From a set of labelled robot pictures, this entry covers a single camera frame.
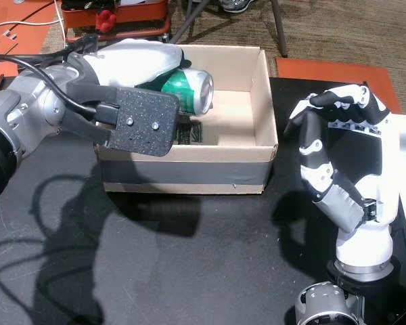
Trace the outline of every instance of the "shoe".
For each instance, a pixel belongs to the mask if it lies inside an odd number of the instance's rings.
[[[220,0],[221,7],[225,12],[238,14],[248,9],[250,3],[254,0]]]

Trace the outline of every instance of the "white wire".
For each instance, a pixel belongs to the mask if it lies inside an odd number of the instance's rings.
[[[30,26],[44,26],[44,25],[52,25],[52,24],[56,24],[58,22],[62,23],[63,19],[57,19],[54,20],[53,22],[19,22],[19,21],[10,21],[10,22],[1,22],[0,26],[3,25],[17,25],[17,24],[21,24],[21,25],[30,25]]]
[[[62,36],[63,36],[63,47],[66,47],[66,36],[65,36],[65,28],[63,27],[62,18],[60,16],[59,7],[57,5],[57,0],[54,0],[55,12],[57,14],[57,18],[59,18],[60,28],[62,29]]]

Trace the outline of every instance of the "black table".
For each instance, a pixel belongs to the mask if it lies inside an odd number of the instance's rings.
[[[329,85],[271,83],[279,129]],[[293,324],[337,232],[304,192],[297,152],[280,138],[262,195],[106,194],[91,143],[45,140],[0,197],[0,324]]]

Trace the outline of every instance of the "green soda can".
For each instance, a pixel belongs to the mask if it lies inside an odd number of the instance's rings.
[[[178,69],[161,89],[179,98],[180,112],[186,115],[203,115],[212,106],[214,81],[203,70]]]

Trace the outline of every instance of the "open cardboard box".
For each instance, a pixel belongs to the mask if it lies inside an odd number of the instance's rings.
[[[265,52],[258,47],[182,45],[191,68],[214,79],[213,109],[194,118],[202,143],[164,157],[97,147],[108,192],[259,194],[278,146]]]

